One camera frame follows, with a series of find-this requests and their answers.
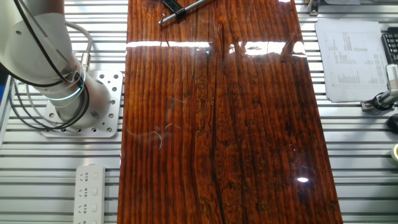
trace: electrical outlet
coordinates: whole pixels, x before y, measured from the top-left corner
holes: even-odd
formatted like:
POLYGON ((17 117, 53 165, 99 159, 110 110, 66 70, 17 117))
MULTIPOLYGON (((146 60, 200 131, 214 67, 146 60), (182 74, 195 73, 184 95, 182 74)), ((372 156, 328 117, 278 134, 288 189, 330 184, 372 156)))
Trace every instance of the electrical outlet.
POLYGON ((76 170, 73 224, 103 224, 105 167, 81 166, 76 170))

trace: black keyboard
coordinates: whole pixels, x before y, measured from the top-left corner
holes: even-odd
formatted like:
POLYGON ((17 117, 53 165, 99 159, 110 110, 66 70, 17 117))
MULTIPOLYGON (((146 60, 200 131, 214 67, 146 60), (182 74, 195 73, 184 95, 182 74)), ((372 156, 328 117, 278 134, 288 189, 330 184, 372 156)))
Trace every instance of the black keyboard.
POLYGON ((388 64, 398 62, 398 32, 383 34, 381 37, 388 64))

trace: black cable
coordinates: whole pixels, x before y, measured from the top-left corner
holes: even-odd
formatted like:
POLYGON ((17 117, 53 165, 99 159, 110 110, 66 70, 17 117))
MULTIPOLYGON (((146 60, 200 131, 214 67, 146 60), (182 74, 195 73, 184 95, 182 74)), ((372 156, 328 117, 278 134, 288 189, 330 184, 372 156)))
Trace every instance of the black cable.
POLYGON ((84 116, 84 114, 87 112, 87 109, 88 109, 88 107, 89 107, 89 105, 90 105, 90 94, 88 93, 88 89, 87 89, 87 87, 85 86, 85 84, 83 83, 83 80, 80 80, 80 81, 81 81, 81 84, 82 84, 80 88, 83 88, 82 91, 84 91, 84 92, 82 93, 82 96, 81 96, 81 101, 80 101, 79 109, 78 109, 78 111, 76 112, 76 114, 75 114, 70 120, 68 120, 66 123, 64 123, 64 124, 62 124, 62 125, 60 125, 60 126, 49 127, 49 126, 44 125, 43 123, 41 123, 41 122, 38 121, 37 119, 35 119, 35 118, 28 112, 28 110, 26 109, 26 107, 24 106, 24 104, 23 104, 23 102, 22 102, 22 99, 21 99, 21 96, 20 96, 20 94, 19 94, 19 92, 18 92, 17 87, 16 87, 16 95, 17 95, 17 97, 18 97, 18 100, 19 100, 19 103, 20 103, 22 109, 25 111, 25 113, 26 113, 32 120, 34 120, 37 124, 41 125, 43 128, 33 126, 33 125, 29 124, 28 122, 26 122, 25 120, 22 119, 22 117, 19 115, 19 113, 18 113, 17 110, 15 109, 15 106, 14 106, 14 104, 12 103, 12 100, 11 100, 11 94, 9 93, 9 101, 10 101, 10 104, 11 104, 11 108, 12 108, 13 112, 16 114, 16 116, 17 116, 24 124, 28 125, 28 126, 31 127, 31 128, 38 129, 38 130, 41 130, 41 131, 53 131, 53 130, 57 130, 57 129, 65 129, 65 128, 68 128, 68 127, 74 125, 79 119, 81 119, 81 118, 84 116))
POLYGON ((54 65, 54 63, 52 62, 50 56, 48 55, 48 53, 45 51, 42 43, 40 42, 39 38, 37 37, 35 31, 33 30, 32 26, 30 25, 30 22, 28 21, 27 16, 25 15, 24 10, 22 9, 22 6, 19 2, 19 0, 14 0, 14 3, 19 11, 19 14, 22 17, 22 20, 24 21, 28 31, 30 32, 30 34, 32 35, 33 39, 35 40, 37 46, 39 47, 40 51, 43 53, 45 59, 47 60, 47 62, 50 64, 50 66, 52 67, 52 69, 55 71, 55 73, 58 75, 59 78, 61 78, 61 80, 63 80, 64 82, 70 83, 69 80, 67 80, 61 73, 60 71, 58 71, 58 69, 56 68, 56 66, 54 65))

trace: slotted aluminum surface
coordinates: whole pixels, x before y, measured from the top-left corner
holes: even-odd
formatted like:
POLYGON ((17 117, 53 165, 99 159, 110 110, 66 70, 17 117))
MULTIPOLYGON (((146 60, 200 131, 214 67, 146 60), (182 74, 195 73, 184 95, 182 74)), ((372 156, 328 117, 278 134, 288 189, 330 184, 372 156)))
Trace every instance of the slotted aluminum surface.
MULTIPOLYGON (((398 223, 398 163, 389 155, 398 136, 384 124, 397 110, 370 116, 361 112, 359 103, 331 103, 325 96, 314 28, 318 19, 378 21, 382 31, 398 26, 397 4, 361 2, 361 6, 323 4, 318 17, 309 16, 303 0, 296 0, 296 5, 343 220, 398 223)), ((67 20, 86 28, 94 38, 91 69, 124 73, 127 0, 66 0, 65 4, 67 20)), ((82 53, 86 38, 75 30, 70 35, 73 49, 82 53)), ((45 98, 34 94, 33 99, 44 112, 45 98)), ((107 167, 105 222, 116 223, 120 149, 120 134, 116 139, 49 140, 11 113, 0 150, 0 224, 72 223, 75 169, 93 163, 107 167)))

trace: hole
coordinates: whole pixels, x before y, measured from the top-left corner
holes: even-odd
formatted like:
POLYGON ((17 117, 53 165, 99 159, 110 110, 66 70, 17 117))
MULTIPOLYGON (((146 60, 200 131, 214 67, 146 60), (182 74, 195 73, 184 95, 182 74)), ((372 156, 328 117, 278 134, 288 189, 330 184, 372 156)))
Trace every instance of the hole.
POLYGON ((99 119, 100 116, 96 111, 91 111, 90 114, 92 115, 92 117, 94 117, 95 119, 99 119))

